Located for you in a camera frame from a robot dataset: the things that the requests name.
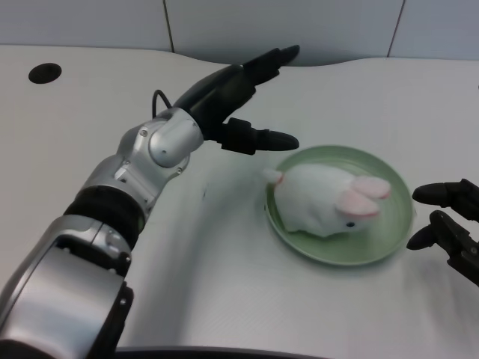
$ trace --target plate rim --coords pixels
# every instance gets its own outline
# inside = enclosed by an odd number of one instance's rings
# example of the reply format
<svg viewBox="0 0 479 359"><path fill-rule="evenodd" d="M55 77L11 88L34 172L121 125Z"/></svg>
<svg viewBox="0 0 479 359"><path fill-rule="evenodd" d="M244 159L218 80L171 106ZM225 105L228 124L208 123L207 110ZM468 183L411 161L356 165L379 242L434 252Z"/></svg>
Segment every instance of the plate rim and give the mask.
<svg viewBox="0 0 479 359"><path fill-rule="evenodd" d="M298 246L294 245L293 243L291 243L287 238L285 238L285 235L283 234L283 231L280 230L277 226L277 224L275 223L275 221L273 221L272 219L272 216L271 216L271 211L269 209L269 204L268 204L268 187L269 185L266 186L265 188L265 192L266 192L266 196L265 196L265 202L266 202L266 215L268 217L268 220L269 220L269 223L273 226L276 234L282 239L282 241L284 243L286 243L287 245L289 245L291 248L293 248L295 251L298 251L299 253L301 253L303 256L306 256L312 260L315 260L317 262L321 262L321 263L326 263L326 264L329 264L329 265L334 265L334 266L363 266L363 265L366 265L366 264L371 264L371 263L374 263L374 262L377 262L377 261L380 261L380 260L383 260L389 256L391 256L395 251L399 250L400 247L402 246L402 244L404 242L406 242L408 240L408 238L410 237L411 235L411 232L412 232L412 228L413 228L413 225L414 225L414 203L412 201L412 198L411 198L411 191L409 190L409 187L408 185L406 184L406 181L404 181L404 178L402 178L402 176L392 167L390 166L390 164L388 164L386 161L382 160L381 158L367 152L367 151L364 151L364 150L360 150L360 149L357 149L357 148L354 148L354 147L349 147L349 146L341 146L341 145L321 145L321 146L312 146L312 147L307 147L305 149L302 149L298 152L295 152L293 153L292 155L288 156L287 158L283 159L277 166L276 166L276 170L278 170L278 168L285 162L287 161L288 159L290 159L292 156L295 156L296 154L298 153L301 153L301 152L304 152L306 150L311 150L311 149L314 149L314 148L322 148L322 147L336 147L336 148L342 148L342 149L347 149L347 150L354 150L354 151L358 151L358 152L362 152L362 153L365 153L366 155L369 155L379 161L381 161L382 163L384 163L386 166L388 166L398 177L399 179L401 180L401 182L404 184L404 186L406 187L408 193L409 193L409 203L410 203L410 206L411 206L411 213L412 213L412 218L411 218L411 221L409 222L409 228L406 232L406 235L404 236L404 239L400 240L395 246L392 247L391 250L387 251L385 254L377 257L376 259L373 259L373 260L367 260L367 261L358 261L358 262L354 262L354 263L351 263L351 262L348 262L348 263L345 263L345 262L338 262L338 261L331 261L331 260L325 260L325 259L321 259L321 258L318 258L318 257L315 257L311 254L309 254L308 252L302 250L301 248L299 248Z"/></svg>

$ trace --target white table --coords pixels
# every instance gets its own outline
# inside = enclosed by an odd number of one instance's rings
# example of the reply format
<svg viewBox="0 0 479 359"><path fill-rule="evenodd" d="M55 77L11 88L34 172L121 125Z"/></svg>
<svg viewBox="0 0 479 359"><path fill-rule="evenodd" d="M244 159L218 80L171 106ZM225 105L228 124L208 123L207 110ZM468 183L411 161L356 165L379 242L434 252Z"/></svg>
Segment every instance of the white table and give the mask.
<svg viewBox="0 0 479 359"><path fill-rule="evenodd" d="M45 62L48 85L27 76ZM171 53L0 46L0 286L122 134L223 65ZM479 183L479 62L370 59L284 68L235 117L301 148L376 154L410 188ZM235 346L331 358L477 358L479 289L440 248L376 266L307 260L271 232L257 172L289 153L206 143L169 183L134 251L122 346ZM417 206L414 230L431 208ZM479 238L477 225L466 225Z"/></svg>

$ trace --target white plush rabbit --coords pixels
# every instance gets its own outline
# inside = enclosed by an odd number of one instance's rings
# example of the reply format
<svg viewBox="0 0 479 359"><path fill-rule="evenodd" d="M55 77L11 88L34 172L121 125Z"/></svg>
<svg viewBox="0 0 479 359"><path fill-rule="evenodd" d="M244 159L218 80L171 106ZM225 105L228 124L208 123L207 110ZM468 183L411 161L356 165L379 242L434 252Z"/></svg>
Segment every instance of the white plush rabbit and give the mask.
<svg viewBox="0 0 479 359"><path fill-rule="evenodd" d="M286 173L267 169L275 202L288 232L304 230L326 237L363 230L379 214L375 200L389 196L389 182L354 176L339 168L304 164Z"/></svg>

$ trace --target robotic arm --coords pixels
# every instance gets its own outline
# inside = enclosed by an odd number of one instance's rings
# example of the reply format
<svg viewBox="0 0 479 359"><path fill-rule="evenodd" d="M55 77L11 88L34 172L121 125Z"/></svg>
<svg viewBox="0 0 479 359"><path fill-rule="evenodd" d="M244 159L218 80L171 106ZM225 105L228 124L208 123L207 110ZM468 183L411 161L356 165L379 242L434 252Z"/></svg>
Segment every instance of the robotic arm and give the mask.
<svg viewBox="0 0 479 359"><path fill-rule="evenodd" d="M479 222L479 188L467 179L423 185L414 191L412 198L425 204L450 207L464 218ZM416 251L437 243L448 253L448 264L479 286L477 242L443 211L432 212L429 219L430 224L411 237L407 248Z"/></svg>
<svg viewBox="0 0 479 359"><path fill-rule="evenodd" d="M0 296L0 358L110 358L133 292L124 280L132 250L166 183L205 140L222 149L293 150L298 141L231 118L255 86L279 74L299 46L231 65L121 139L54 220Z"/></svg>

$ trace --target green plate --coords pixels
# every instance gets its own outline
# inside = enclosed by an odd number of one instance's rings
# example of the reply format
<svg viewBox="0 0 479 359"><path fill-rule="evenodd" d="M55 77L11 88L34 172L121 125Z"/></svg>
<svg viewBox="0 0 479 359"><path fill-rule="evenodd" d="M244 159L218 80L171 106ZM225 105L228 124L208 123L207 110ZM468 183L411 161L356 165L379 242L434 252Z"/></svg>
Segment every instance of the green plate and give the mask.
<svg viewBox="0 0 479 359"><path fill-rule="evenodd" d="M340 266L372 263L405 245L414 216L411 194L401 177L384 161L350 147L319 146L292 155L278 166L278 171L302 163L322 163L356 175L381 177L391 183L391 196L380 201L381 214L367 230L322 238L306 232L288 233L276 208L273 186L268 185L266 213L287 244L314 260Z"/></svg>

